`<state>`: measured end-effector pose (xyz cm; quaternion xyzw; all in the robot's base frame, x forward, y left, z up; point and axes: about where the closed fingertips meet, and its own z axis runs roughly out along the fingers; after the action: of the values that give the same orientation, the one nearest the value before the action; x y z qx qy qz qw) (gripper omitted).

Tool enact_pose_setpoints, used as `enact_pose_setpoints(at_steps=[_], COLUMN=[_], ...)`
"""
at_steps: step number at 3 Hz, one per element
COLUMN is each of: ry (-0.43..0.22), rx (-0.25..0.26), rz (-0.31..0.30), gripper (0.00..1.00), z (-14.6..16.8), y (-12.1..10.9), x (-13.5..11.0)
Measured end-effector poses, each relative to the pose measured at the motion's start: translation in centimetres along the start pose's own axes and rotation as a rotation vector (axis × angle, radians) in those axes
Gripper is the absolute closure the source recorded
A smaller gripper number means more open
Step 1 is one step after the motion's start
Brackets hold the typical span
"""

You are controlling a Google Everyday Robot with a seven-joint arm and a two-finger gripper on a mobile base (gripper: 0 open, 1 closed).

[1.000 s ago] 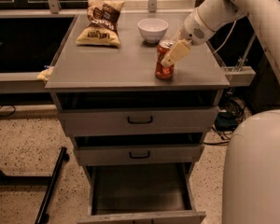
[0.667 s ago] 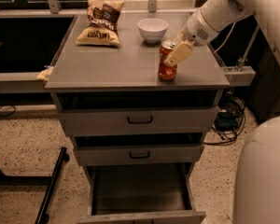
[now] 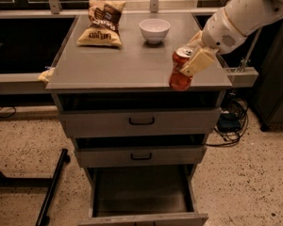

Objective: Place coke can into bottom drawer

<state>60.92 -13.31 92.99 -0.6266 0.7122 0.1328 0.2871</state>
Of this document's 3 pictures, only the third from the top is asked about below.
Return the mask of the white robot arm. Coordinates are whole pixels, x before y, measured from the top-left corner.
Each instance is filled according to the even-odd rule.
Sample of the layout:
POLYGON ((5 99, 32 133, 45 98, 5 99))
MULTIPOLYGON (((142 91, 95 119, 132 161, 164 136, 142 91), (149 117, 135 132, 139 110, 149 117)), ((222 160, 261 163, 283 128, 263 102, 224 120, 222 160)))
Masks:
POLYGON ((203 71, 216 54, 229 54, 257 29, 283 19, 283 0, 230 0, 188 43, 189 60, 179 67, 187 77, 203 71))

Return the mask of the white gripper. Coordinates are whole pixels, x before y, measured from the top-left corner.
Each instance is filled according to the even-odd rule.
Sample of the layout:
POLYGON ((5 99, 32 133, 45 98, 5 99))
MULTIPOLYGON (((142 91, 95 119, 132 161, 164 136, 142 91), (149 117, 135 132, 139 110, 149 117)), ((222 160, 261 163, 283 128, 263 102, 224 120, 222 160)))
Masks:
POLYGON ((203 31, 198 31, 187 43, 191 48, 203 47, 203 43, 207 47, 196 48, 179 71, 192 77, 214 63, 217 51, 229 54, 241 46, 246 41, 245 26, 242 24, 245 15, 245 8, 219 8, 208 19, 203 31))

